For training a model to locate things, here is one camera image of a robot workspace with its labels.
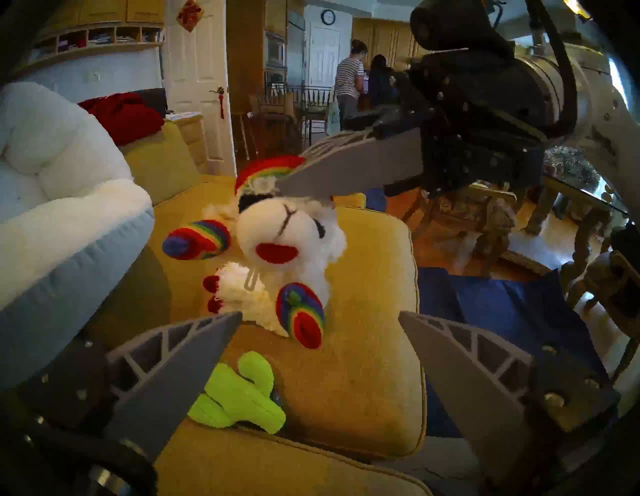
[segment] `stuffed lamb toy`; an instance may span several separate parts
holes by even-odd
[[[283,156],[249,164],[227,205],[209,205],[203,220],[171,232],[165,254],[211,261],[203,285],[213,293],[209,311],[240,310],[310,349],[322,344],[329,301],[327,265],[346,248],[331,200],[277,196],[275,183],[305,160]]]

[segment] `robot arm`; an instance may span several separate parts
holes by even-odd
[[[612,85],[607,57],[563,44],[539,3],[527,0],[550,46],[519,53],[490,29],[474,8],[479,2],[424,1],[412,31],[439,51],[394,74],[400,105],[347,119],[350,131],[308,149],[305,166],[280,180],[280,191],[323,198],[422,186],[437,196],[479,179],[524,188],[540,183],[544,151],[567,145],[585,150],[636,218],[638,124]],[[454,13],[470,24],[442,28]]]

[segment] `red blanket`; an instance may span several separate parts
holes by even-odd
[[[147,107],[137,93],[116,93],[85,100],[78,105],[95,115],[118,146],[154,134],[164,124],[162,116]]]

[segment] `white fluffy fur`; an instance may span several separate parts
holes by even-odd
[[[251,183],[250,191],[269,193],[274,184],[274,178],[259,178]],[[296,213],[280,232],[287,217],[285,205]],[[209,205],[203,214],[205,219],[223,222],[232,238],[230,248],[209,262],[211,272],[220,277],[216,297],[223,300],[221,312],[240,310],[245,320],[286,336],[275,313],[275,301],[284,285],[303,283],[313,290],[322,306],[326,306],[330,288],[324,271],[346,249],[346,238],[338,226],[332,204],[308,198],[276,197],[253,204],[239,214],[238,199],[234,198],[227,205]],[[314,219],[325,229],[322,239]],[[299,255],[285,264],[270,264],[256,254],[260,243],[294,246]],[[244,288],[249,268],[259,274],[253,291]]]

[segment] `white pillow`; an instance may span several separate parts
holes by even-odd
[[[97,119],[89,115],[68,146],[40,172],[40,185],[52,200],[83,196],[111,179],[131,179],[129,164]]]
[[[18,172],[36,174],[57,157],[89,113],[36,83],[11,83],[0,94],[0,152]]]
[[[0,160],[0,224],[48,201],[37,176],[21,174]]]

